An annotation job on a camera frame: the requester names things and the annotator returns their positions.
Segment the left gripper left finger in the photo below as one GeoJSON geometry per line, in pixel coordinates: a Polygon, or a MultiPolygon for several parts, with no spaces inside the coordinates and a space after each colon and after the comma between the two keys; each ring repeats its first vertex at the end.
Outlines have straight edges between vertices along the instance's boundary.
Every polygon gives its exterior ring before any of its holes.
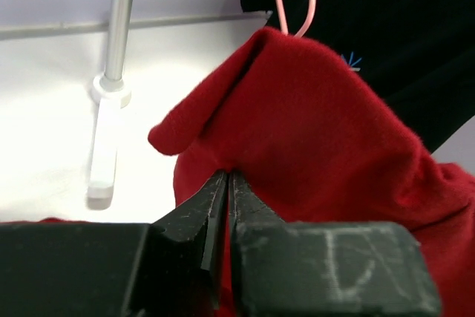
{"type": "Polygon", "coordinates": [[[226,174],[154,223],[4,223],[3,316],[213,316],[226,174]]]}

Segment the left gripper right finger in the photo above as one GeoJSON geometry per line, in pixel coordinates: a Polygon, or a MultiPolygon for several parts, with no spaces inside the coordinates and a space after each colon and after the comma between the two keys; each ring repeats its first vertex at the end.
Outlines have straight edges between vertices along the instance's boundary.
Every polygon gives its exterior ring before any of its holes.
{"type": "Polygon", "coordinates": [[[239,316],[440,316],[419,242],[391,222],[287,223],[229,178],[239,316]]]}

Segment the red t shirt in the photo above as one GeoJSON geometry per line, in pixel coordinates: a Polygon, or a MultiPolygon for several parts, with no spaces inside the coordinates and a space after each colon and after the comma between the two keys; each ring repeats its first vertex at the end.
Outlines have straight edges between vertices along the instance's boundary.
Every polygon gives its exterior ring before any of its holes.
{"type": "Polygon", "coordinates": [[[445,316],[474,314],[474,177],[438,163],[345,61],[265,27],[154,126],[174,196],[241,171],[283,219],[386,220],[422,245],[445,316]]]}

